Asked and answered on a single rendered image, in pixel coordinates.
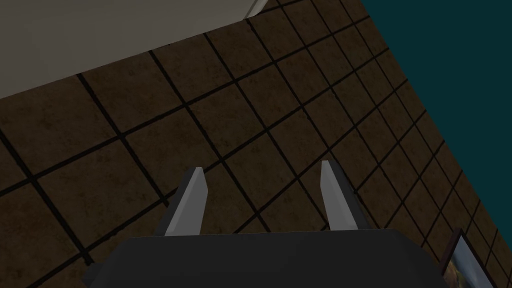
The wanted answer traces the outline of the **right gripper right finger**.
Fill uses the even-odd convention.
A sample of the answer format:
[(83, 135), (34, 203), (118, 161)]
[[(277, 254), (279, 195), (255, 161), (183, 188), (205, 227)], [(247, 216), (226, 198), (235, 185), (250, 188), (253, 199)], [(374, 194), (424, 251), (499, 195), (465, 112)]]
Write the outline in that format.
[(347, 177), (334, 160), (321, 162), (320, 190), (330, 230), (372, 228)]

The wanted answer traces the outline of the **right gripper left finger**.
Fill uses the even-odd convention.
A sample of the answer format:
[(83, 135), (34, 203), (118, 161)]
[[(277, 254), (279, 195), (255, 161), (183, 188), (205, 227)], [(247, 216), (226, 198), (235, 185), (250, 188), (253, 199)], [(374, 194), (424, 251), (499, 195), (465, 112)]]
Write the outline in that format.
[(194, 236), (201, 231), (208, 187), (202, 167), (187, 170), (156, 230), (156, 237)]

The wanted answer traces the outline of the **framed picture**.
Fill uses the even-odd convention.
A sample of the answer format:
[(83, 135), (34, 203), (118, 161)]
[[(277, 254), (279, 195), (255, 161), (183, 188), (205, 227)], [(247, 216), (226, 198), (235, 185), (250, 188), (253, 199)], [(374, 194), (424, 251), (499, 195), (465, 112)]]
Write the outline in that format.
[(498, 231), (487, 243), (455, 228), (436, 258), (448, 288), (512, 288), (512, 250)]

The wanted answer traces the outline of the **pale grey cupboard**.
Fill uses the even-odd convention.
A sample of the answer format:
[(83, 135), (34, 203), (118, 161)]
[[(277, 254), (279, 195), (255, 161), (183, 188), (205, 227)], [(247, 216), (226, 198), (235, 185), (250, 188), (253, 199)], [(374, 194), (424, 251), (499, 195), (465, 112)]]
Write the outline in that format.
[(240, 22), (268, 0), (0, 0), (0, 99)]

